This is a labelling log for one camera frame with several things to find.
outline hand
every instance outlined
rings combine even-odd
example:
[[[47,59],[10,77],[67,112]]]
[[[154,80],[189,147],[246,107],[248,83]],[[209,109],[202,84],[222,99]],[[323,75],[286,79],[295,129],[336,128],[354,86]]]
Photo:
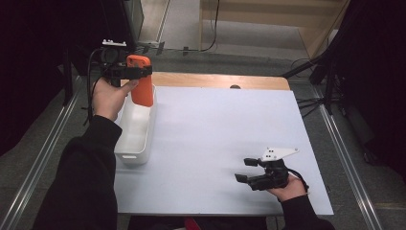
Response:
[[[122,109],[127,94],[138,85],[137,80],[131,80],[122,87],[114,87],[107,82],[107,79],[101,78],[95,86],[93,92],[93,106],[95,115],[105,117],[115,121],[120,109]]]
[[[284,188],[266,190],[275,195],[281,202],[288,199],[306,195],[304,184],[302,180],[293,175],[287,177],[288,184]]]

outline orange phone case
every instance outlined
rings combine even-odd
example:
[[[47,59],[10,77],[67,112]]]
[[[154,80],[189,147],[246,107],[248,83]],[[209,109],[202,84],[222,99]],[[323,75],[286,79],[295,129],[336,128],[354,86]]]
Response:
[[[150,65],[148,57],[130,55],[126,59],[129,67],[144,67]],[[153,106],[152,76],[140,78],[138,85],[131,91],[132,102],[146,107]]]

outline black sweater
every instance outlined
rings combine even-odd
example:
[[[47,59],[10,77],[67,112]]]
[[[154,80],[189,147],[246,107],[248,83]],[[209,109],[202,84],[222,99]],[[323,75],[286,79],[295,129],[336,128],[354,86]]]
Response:
[[[114,147],[121,133],[110,120],[95,116],[83,136],[68,143],[33,229],[117,228]],[[282,208],[285,229],[334,229],[317,218],[306,195],[283,202]]]

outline white plastic box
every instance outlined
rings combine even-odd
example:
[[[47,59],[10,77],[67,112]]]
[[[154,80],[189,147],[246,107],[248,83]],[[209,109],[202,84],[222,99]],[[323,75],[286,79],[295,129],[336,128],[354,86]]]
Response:
[[[131,100],[131,93],[115,121],[123,129],[114,152],[125,164],[145,164],[150,154],[150,143],[156,114],[156,93],[153,86],[153,106],[145,107]]]

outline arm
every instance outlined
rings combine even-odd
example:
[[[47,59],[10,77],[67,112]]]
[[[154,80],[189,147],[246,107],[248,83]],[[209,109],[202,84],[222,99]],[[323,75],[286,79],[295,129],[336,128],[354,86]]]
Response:
[[[330,222],[318,218],[314,213],[302,181],[289,175],[288,182],[285,188],[268,190],[281,201],[285,221],[284,229],[333,230],[334,226]]]
[[[122,130],[113,121],[136,83],[114,88],[104,80],[98,82],[96,115],[86,132],[65,147],[34,229],[117,228],[114,147]]]

